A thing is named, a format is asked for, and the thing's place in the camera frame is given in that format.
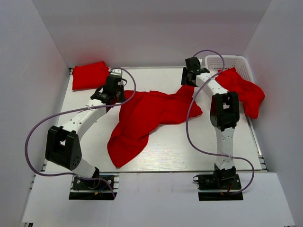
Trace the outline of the red t shirt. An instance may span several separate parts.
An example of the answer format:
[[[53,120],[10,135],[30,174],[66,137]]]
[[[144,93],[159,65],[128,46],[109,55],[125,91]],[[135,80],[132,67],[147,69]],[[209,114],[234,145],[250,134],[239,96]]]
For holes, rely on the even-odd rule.
[[[107,143],[114,166],[120,168],[139,155],[159,125],[180,124],[188,117],[200,116],[203,111],[193,101],[193,93],[194,88],[189,86],[181,86],[174,94],[137,91],[121,106],[119,122]]]
[[[72,71],[72,90],[94,89],[106,84],[109,67],[104,61],[76,66]]]

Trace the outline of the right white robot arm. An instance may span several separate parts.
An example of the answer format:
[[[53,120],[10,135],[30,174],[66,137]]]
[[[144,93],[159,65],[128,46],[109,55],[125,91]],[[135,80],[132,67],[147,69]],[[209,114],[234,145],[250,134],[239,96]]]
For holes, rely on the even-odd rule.
[[[233,135],[240,119],[239,100],[236,92],[223,88],[210,71],[201,67],[197,57],[185,59],[182,72],[182,85],[202,87],[211,100],[210,122],[216,132],[217,155],[214,165],[214,184],[226,188],[236,175],[233,156]]]

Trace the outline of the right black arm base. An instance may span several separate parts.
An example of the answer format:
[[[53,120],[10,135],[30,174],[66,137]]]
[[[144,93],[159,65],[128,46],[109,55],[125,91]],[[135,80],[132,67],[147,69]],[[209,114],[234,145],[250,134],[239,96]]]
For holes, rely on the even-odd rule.
[[[242,201],[242,192],[233,194],[241,190],[239,175],[233,179],[219,182],[214,174],[196,175],[193,182],[197,183],[199,201]]]

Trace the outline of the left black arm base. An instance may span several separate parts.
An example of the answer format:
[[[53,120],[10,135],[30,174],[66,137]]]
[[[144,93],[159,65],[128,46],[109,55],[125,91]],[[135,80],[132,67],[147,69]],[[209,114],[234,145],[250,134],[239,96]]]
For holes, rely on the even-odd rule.
[[[83,200],[83,201],[113,201],[113,196],[109,184],[117,195],[119,186],[119,174],[104,174],[100,175],[101,178],[107,181],[105,183],[102,180],[82,180],[75,176],[72,178],[71,188],[69,193],[69,200]]]

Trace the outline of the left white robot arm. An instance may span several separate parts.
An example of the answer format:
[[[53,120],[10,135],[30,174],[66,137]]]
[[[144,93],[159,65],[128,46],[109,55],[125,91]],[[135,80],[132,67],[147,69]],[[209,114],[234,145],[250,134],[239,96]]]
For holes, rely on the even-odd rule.
[[[85,185],[91,189],[99,186],[99,169],[82,157],[80,140],[99,118],[126,100],[124,82],[122,71],[112,70],[106,84],[96,89],[83,111],[61,126],[52,126],[47,133],[46,160],[84,177]]]

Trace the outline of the red t shirts in basket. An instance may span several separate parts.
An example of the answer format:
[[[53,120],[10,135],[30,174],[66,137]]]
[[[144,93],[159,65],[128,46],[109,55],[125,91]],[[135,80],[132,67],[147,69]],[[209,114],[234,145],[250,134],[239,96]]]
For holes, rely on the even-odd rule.
[[[260,106],[265,99],[263,90],[254,83],[244,80],[234,67],[218,72],[220,74],[215,80],[228,91],[236,92],[245,114],[251,119],[257,119]]]

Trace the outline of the white plastic basket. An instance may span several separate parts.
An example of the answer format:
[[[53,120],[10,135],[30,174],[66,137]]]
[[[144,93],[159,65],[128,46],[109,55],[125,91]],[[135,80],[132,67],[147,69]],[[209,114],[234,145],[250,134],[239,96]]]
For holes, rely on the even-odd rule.
[[[246,81],[255,83],[250,66],[246,58],[236,55],[223,55],[225,70],[235,68],[237,73]],[[223,61],[218,55],[208,55],[205,57],[205,66],[212,72],[216,73],[223,67]]]

